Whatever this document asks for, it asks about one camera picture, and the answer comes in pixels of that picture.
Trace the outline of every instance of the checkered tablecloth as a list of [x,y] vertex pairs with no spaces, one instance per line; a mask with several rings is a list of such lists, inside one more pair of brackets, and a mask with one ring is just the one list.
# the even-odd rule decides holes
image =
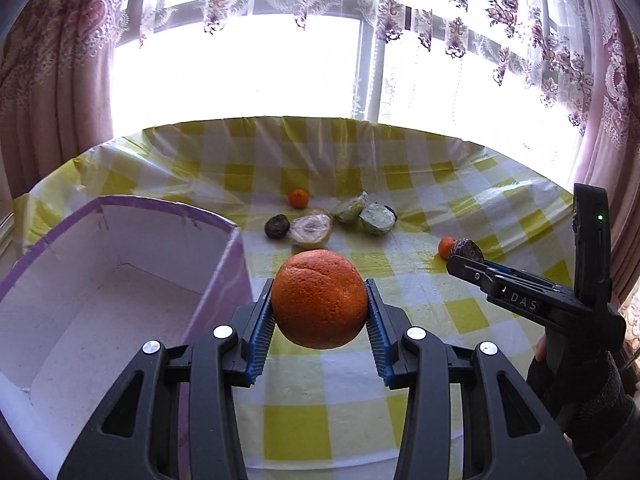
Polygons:
[[[337,226],[327,248],[375,278],[385,303],[444,341],[498,344],[526,372],[542,329],[488,304],[450,277],[443,236],[468,237],[485,257],[571,283],[572,197],[505,156],[473,143],[353,120],[257,118],[151,128],[66,163],[15,202],[24,247],[101,194],[138,194],[208,209],[243,229],[254,294],[294,251],[264,223],[294,188],[310,206],[366,190],[398,223],[385,237]],[[462,414],[452,389],[452,478],[462,476]],[[293,345],[276,330],[264,374],[235,393],[242,451],[255,479],[390,479],[406,391],[385,390],[366,331],[342,348]]]

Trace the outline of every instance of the cardboard box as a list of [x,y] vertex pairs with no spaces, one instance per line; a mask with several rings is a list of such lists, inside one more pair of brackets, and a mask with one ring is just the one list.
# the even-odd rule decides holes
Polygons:
[[252,301],[240,229],[189,205],[102,196],[0,283],[0,412],[49,479],[149,339],[194,341]]

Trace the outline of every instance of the dark round fruit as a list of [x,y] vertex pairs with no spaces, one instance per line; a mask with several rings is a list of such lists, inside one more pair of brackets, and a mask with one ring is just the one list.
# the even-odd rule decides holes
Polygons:
[[269,218],[264,225],[264,233],[273,240],[279,240],[289,231],[289,219],[284,215],[276,215]]
[[462,256],[468,260],[478,262],[479,264],[484,264],[484,254],[482,254],[480,247],[478,247],[473,240],[469,240],[468,238],[458,240],[453,245],[451,255],[453,256],[454,254],[456,256]]

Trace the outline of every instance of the metal screw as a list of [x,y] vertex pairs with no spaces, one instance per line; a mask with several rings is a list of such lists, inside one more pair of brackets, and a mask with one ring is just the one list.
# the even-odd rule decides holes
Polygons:
[[485,341],[480,343],[480,351],[487,355],[496,355],[498,353],[498,347],[491,341]]
[[142,351],[145,354],[155,354],[160,349],[160,343],[155,340],[147,341],[142,345]]
[[420,341],[420,339],[424,339],[427,337],[427,332],[425,329],[420,328],[419,326],[412,326],[406,330],[407,336],[411,339],[415,339],[416,341]]
[[220,325],[215,327],[215,329],[213,330],[213,335],[216,336],[218,339],[226,339],[227,337],[232,335],[233,332],[234,332],[234,329],[231,328],[229,325]]

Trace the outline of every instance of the pink curtain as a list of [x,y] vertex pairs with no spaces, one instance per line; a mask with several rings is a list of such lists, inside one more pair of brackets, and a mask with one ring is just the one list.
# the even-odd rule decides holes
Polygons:
[[640,58],[613,1],[592,2],[593,99],[572,177],[607,190],[613,292],[624,300],[640,274]]
[[113,137],[110,71],[123,0],[30,0],[4,43],[0,146],[13,197]]

